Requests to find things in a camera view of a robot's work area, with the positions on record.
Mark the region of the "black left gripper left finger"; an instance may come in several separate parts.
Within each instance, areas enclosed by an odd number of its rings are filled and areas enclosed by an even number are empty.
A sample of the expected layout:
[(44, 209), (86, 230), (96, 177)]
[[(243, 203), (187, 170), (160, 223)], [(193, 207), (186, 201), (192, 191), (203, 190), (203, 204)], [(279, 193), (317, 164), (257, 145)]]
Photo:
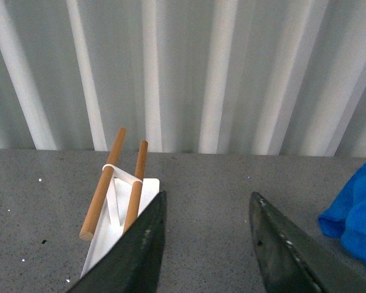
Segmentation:
[(156, 292), (165, 246), (167, 193), (159, 192), (70, 292)]

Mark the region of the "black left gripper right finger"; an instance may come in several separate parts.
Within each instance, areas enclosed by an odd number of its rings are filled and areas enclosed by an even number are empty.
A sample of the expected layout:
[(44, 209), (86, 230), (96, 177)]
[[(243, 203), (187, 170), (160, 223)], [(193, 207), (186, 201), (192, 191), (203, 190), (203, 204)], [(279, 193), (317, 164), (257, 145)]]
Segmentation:
[(257, 192), (251, 194), (249, 222), (267, 292), (366, 292), (365, 279)]

